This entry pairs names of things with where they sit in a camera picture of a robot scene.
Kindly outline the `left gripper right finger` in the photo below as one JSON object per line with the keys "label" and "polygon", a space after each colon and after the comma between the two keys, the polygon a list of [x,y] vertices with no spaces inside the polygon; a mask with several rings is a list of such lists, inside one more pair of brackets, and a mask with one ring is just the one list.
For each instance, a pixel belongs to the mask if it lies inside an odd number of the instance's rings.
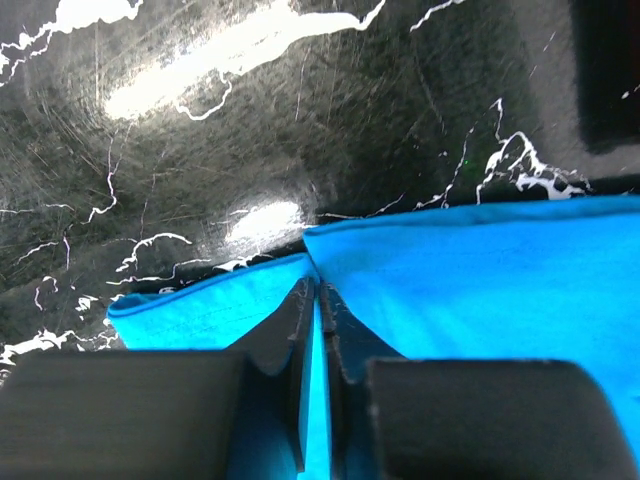
{"label": "left gripper right finger", "polygon": [[320,288],[334,479],[635,479],[612,404],[578,365],[411,360]]}

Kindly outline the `bright blue t shirt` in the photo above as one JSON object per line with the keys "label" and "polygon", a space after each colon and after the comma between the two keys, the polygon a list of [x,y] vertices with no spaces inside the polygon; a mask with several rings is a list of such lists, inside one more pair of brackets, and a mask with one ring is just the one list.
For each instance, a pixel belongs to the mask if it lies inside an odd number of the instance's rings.
{"label": "bright blue t shirt", "polygon": [[639,444],[639,200],[483,204],[325,225],[299,254],[107,311],[130,349],[227,346],[300,278],[334,286],[401,353],[559,359],[602,384]]}

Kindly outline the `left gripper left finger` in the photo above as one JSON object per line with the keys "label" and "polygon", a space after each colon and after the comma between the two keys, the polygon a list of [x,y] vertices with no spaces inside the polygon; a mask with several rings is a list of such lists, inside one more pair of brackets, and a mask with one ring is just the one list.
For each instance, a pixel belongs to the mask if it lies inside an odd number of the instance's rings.
{"label": "left gripper left finger", "polygon": [[314,282],[221,350],[46,351],[1,389],[5,479],[293,479]]}

